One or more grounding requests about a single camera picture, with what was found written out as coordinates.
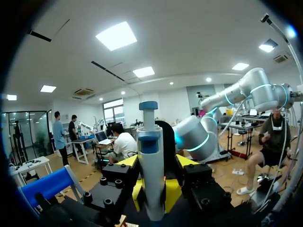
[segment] black t-shirt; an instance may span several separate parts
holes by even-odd
[[[69,126],[68,126],[68,133],[70,134],[70,139],[71,140],[76,140],[77,139],[75,133],[72,131],[72,129],[74,129],[74,128],[75,128],[75,124],[74,124],[74,122],[71,121]]]

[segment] chair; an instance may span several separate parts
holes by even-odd
[[[61,192],[63,189],[71,187],[78,202],[83,204],[78,192],[83,195],[84,190],[77,181],[69,165],[53,172],[35,182],[21,187],[21,195],[28,201],[32,208],[38,206],[35,195],[40,192],[47,200]]]
[[[238,146],[245,146],[247,144],[247,142],[244,140],[244,135],[247,134],[247,131],[246,130],[238,130],[238,133],[240,135],[242,135],[242,139],[243,139],[243,141],[238,143]]]

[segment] man sitting on chair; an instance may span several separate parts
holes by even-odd
[[[118,138],[112,140],[115,144],[114,151],[109,154],[109,162],[120,162],[137,154],[137,143],[131,134],[124,132],[122,124],[114,123],[112,125],[112,131],[114,136]]]
[[[282,165],[289,167],[290,165],[290,130],[288,123],[281,115],[280,108],[273,110],[270,117],[263,123],[261,132],[259,134],[259,144],[263,148],[258,153],[252,155],[246,165],[246,175],[248,182],[246,187],[237,190],[238,195],[244,195],[254,192],[254,176],[256,172],[256,165],[264,167],[265,165],[276,166],[279,164],[282,154],[283,144],[285,140],[286,130],[286,144],[282,156]]]

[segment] gray shirt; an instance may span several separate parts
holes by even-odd
[[[65,139],[63,135],[63,125],[60,121],[56,120],[53,124],[53,137],[55,139],[55,145],[57,149],[63,149],[65,147]]]
[[[274,131],[272,127],[272,122],[275,127],[283,126],[282,130],[280,131]],[[264,136],[264,133],[268,132],[270,135],[270,139],[267,140],[265,143],[262,142],[262,137]],[[285,139],[285,119],[284,117],[280,117],[279,119],[275,120],[273,116],[271,115],[264,123],[261,129],[261,132],[259,134],[259,143],[260,145],[263,145],[264,148],[271,150],[274,153],[280,153],[283,148]],[[290,130],[289,125],[286,123],[286,144],[285,149],[289,147],[290,148]]]

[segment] black shorts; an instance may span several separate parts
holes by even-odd
[[[268,150],[266,148],[263,148],[260,152],[264,156],[264,163],[260,163],[259,164],[260,167],[264,167],[266,165],[267,166],[277,166],[279,164],[281,153],[272,152],[271,150]],[[282,156],[282,162],[285,159],[286,154],[287,154],[287,152],[285,151]]]

